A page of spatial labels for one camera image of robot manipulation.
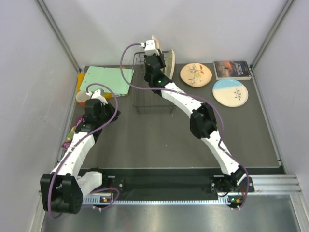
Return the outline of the cream plate with sprig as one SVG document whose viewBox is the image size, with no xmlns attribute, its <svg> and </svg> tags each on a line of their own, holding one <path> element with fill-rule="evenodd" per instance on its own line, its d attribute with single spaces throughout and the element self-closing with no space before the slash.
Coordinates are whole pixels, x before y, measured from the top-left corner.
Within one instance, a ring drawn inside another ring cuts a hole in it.
<svg viewBox="0 0 309 232">
<path fill-rule="evenodd" d="M 166 64 L 166 67 L 164 68 L 164 74 L 169 79 L 172 79 L 173 74 L 174 74 L 174 68 L 175 68 L 175 53 L 172 49 L 168 51 L 165 64 Z"/>
</svg>

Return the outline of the blue and white plate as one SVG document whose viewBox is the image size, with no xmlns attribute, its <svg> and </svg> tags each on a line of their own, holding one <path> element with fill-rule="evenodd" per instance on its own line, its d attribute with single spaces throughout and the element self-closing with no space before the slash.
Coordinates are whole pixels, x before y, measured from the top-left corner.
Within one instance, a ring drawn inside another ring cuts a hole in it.
<svg viewBox="0 0 309 232">
<path fill-rule="evenodd" d="M 240 107 L 249 98 L 245 85 L 234 79 L 217 81 L 212 88 L 212 94 L 220 104 L 227 107 Z"/>
</svg>

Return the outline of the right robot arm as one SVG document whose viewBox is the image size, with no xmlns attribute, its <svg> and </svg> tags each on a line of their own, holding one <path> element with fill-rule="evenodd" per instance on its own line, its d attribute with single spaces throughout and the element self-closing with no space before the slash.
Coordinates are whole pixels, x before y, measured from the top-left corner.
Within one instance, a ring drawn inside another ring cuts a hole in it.
<svg viewBox="0 0 309 232">
<path fill-rule="evenodd" d="M 200 102 L 183 92 L 177 85 L 161 71 L 165 67 L 164 56 L 158 51 L 145 50 L 145 76 L 150 89 L 180 108 L 190 118 L 190 131 L 202 140 L 218 161 L 225 177 L 228 192 L 237 191 L 247 181 L 245 194 L 249 192 L 249 174 L 223 146 L 222 138 L 217 128 L 214 110 L 206 102 Z"/>
</svg>

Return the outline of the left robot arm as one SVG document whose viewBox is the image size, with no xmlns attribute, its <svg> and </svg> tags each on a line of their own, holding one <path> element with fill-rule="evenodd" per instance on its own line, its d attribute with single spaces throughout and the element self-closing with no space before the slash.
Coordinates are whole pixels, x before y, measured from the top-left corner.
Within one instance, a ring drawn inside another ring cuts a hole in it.
<svg viewBox="0 0 309 232">
<path fill-rule="evenodd" d="M 98 171 L 89 171 L 79 177 L 80 168 L 102 129 L 115 121 L 120 112 L 103 97 L 86 101 L 84 121 L 80 123 L 73 141 L 60 163 L 40 179 L 42 206 L 51 219 L 62 214 L 77 214 L 83 199 L 95 189 L 106 191 L 109 179 Z"/>
</svg>

